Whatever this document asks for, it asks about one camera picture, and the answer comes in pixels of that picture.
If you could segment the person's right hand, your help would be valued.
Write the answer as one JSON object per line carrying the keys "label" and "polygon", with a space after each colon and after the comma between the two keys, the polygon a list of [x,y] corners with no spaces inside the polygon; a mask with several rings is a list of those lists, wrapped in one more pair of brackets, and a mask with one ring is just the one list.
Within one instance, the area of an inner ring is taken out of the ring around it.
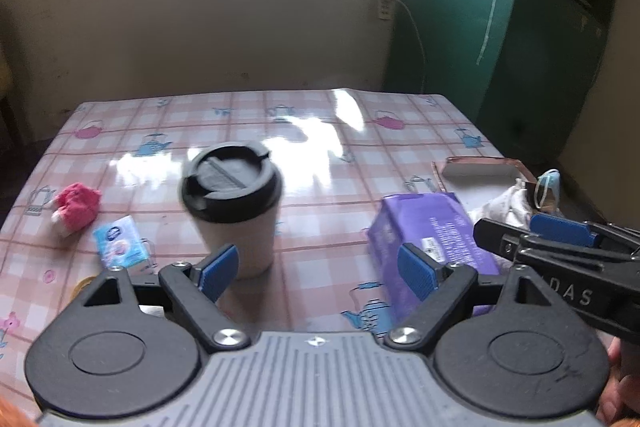
{"label": "person's right hand", "polygon": [[620,340],[613,338],[608,344],[610,377],[597,409],[597,419],[607,426],[639,425],[639,375],[620,373]]}

